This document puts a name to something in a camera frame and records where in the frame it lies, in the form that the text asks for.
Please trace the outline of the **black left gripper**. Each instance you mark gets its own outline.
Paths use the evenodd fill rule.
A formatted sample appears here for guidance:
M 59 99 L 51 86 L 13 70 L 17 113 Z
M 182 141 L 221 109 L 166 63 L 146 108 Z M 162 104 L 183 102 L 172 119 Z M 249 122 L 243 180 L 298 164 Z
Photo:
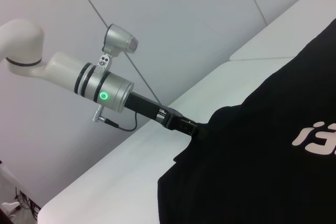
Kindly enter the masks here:
M 135 92 L 129 93 L 124 107 L 160 123 L 169 130 L 179 130 L 197 139 L 204 139 L 209 135 L 207 124 L 196 123 L 182 117 L 182 114 L 175 109 L 161 105 Z

